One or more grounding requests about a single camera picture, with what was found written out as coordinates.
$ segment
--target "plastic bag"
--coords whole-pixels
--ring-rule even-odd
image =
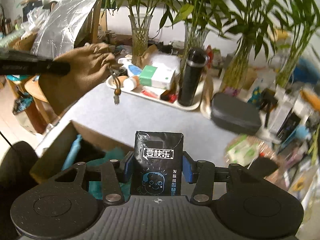
[[[32,11],[28,12],[28,21],[21,24],[21,28],[26,31],[22,38],[31,35],[31,33],[37,33],[49,16],[49,13],[50,10],[43,9],[43,6],[36,7]]]

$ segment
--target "black thermos bottle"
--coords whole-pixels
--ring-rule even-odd
[[[178,103],[180,105],[192,105],[202,70],[207,62],[208,57],[203,49],[191,48],[189,50],[183,75],[183,82],[178,96]]]

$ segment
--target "orange object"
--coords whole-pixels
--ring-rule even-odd
[[[300,91],[300,95],[314,110],[320,112],[320,98],[313,91],[303,89]]]
[[[212,49],[211,49],[211,45],[208,45],[208,47],[205,50],[205,52],[209,57],[209,60],[208,60],[208,63],[207,63],[207,67],[208,67],[208,69],[210,69],[211,68],[211,64],[212,64],[212,60],[213,60],[213,52],[212,52]]]

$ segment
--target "white tray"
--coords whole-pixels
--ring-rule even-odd
[[[106,85],[111,89],[116,89],[116,86],[112,84],[112,81],[113,81],[113,78],[112,78],[112,76],[110,76],[106,80]],[[167,102],[167,101],[164,101],[164,100],[160,100],[160,99],[157,99],[157,98],[148,97],[148,96],[146,96],[146,95],[141,93],[143,91],[143,86],[138,86],[132,91],[127,91],[127,90],[124,90],[124,89],[121,89],[121,90],[123,92],[125,92],[125,93],[136,95],[138,97],[142,97],[142,98],[145,98],[145,99],[148,99],[148,100],[151,100],[151,101],[155,101],[155,102],[167,105],[167,106],[172,106],[172,107],[184,110],[184,111],[192,111],[192,110],[197,109],[198,106],[200,105],[203,86],[204,86],[204,81],[201,81],[199,83],[198,87],[197,87],[196,94],[195,94],[195,97],[193,98],[193,102],[192,102],[191,106],[182,106],[182,105],[180,105],[178,103],[177,100],[174,103],[170,103],[170,102]]]

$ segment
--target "tissue box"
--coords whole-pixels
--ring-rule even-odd
[[[174,70],[167,67],[153,67],[146,65],[142,70],[140,85],[170,90],[174,78]]]

